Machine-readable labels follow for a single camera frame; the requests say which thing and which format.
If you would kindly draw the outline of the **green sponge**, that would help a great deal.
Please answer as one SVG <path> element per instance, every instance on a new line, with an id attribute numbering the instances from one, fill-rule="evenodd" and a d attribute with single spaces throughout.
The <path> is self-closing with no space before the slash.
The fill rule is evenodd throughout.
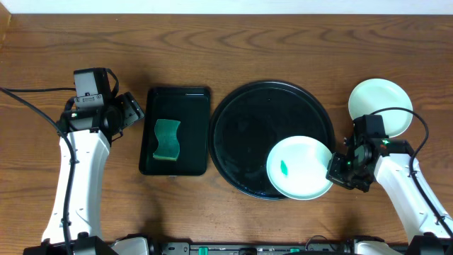
<path id="1" fill-rule="evenodd" d="M 158 145 L 153 153 L 156 160 L 176 161 L 180 154 L 180 143 L 177 138 L 179 120 L 158 119 L 154 134 Z"/>

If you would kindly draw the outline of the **mint green plate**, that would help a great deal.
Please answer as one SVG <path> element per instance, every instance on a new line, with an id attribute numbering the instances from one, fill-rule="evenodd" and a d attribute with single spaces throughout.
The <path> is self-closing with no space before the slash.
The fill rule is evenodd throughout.
<path id="1" fill-rule="evenodd" d="M 408 94 L 399 85 L 386 79 L 362 81 L 352 90 L 348 100 L 348 111 L 353 120 L 392 107 L 413 110 Z M 382 116 L 385 133 L 389 137 L 403 134 L 413 118 L 411 113 L 404 110 L 386 110 L 378 115 Z"/>
<path id="2" fill-rule="evenodd" d="M 266 161 L 273 187 L 287 198 L 313 200 L 327 193 L 333 183 L 326 178 L 332 152 L 322 142 L 306 136 L 278 142 Z"/>

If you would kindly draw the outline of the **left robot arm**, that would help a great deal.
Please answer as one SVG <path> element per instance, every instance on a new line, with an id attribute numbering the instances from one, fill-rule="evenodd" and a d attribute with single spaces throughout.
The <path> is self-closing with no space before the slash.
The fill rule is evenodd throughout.
<path id="1" fill-rule="evenodd" d="M 57 122 L 61 165 L 52 215 L 40 245 L 24 254 L 149 254 L 149 241 L 130 234 L 112 244 L 102 238 L 100 206 L 105 164 L 114 135 L 144 113 L 131 93 L 71 98 Z"/>

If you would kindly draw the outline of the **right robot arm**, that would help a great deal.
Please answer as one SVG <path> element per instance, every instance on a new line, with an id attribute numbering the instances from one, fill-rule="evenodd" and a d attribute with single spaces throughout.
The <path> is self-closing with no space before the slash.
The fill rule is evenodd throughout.
<path id="1" fill-rule="evenodd" d="M 381 185 L 406 232 L 406 254 L 451 254 L 452 218 L 432 192 L 413 155 L 411 146 L 402 140 L 351 142 L 347 154 L 333 153 L 326 178 L 365 193 L 372 183 Z"/>

